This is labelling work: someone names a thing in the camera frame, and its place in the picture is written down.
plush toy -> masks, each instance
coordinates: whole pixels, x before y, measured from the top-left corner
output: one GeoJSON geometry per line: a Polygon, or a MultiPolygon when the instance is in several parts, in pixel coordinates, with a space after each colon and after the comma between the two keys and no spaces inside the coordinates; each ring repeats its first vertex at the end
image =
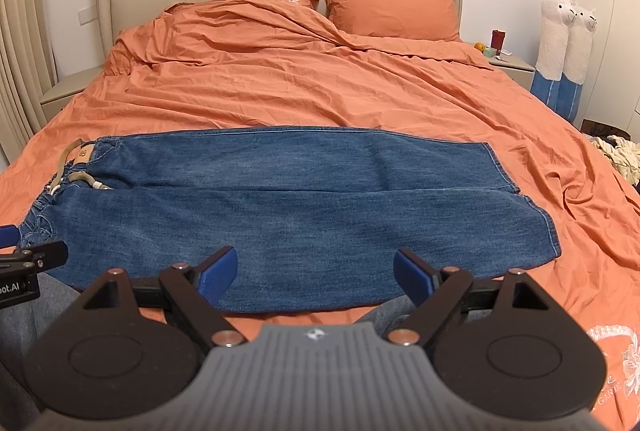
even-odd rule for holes
{"type": "Polygon", "coordinates": [[[556,113],[569,122],[574,122],[578,113],[582,85],[587,77],[587,67],[591,56],[593,33],[598,21],[595,9],[587,10],[572,1],[576,13],[575,21],[569,30],[569,42],[564,56],[564,71],[558,87],[556,113]]]}
{"type": "Polygon", "coordinates": [[[569,0],[542,0],[542,28],[531,93],[552,110],[556,108],[569,27],[575,11],[569,0]]]}

wall outlet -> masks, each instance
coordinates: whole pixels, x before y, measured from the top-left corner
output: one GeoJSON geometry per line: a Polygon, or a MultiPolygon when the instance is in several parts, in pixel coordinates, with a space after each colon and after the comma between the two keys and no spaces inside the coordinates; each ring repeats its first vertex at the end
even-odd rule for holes
{"type": "Polygon", "coordinates": [[[80,21],[80,25],[84,25],[86,23],[89,23],[90,21],[97,20],[97,18],[98,11],[95,8],[95,5],[78,11],[78,20],[80,21]]]}

orange bedsheet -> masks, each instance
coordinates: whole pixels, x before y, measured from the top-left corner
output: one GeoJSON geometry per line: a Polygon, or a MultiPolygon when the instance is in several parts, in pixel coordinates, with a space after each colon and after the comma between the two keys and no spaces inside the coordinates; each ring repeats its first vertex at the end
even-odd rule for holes
{"type": "MultiPolygon", "coordinates": [[[[123,32],[104,72],[0,176],[0,224],[22,220],[76,138],[281,124],[489,142],[558,229],[562,256],[532,276],[606,353],[594,415],[610,429],[633,425],[640,197],[577,130],[462,43],[352,36],[268,0],[178,5],[123,32]]],[[[272,320],[347,323],[367,310],[272,320]]],[[[249,336],[259,328],[234,322],[249,336]]]]}

curtain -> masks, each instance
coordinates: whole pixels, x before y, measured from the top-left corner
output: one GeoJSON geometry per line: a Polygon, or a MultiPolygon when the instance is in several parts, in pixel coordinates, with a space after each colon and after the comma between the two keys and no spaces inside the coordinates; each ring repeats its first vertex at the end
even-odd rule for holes
{"type": "Polygon", "coordinates": [[[9,162],[47,124],[40,98],[56,81],[44,0],[0,0],[0,147],[9,162]]]}

screw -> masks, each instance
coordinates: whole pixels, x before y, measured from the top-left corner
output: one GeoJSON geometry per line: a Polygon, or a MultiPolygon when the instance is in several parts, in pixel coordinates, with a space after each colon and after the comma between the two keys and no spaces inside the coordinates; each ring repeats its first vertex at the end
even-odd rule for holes
{"type": "Polygon", "coordinates": [[[216,346],[231,348],[244,343],[244,337],[237,330],[221,330],[211,336],[211,341],[216,346]]]}
{"type": "Polygon", "coordinates": [[[407,328],[399,328],[390,331],[386,338],[395,345],[410,346],[420,341],[420,334],[407,328]]]}

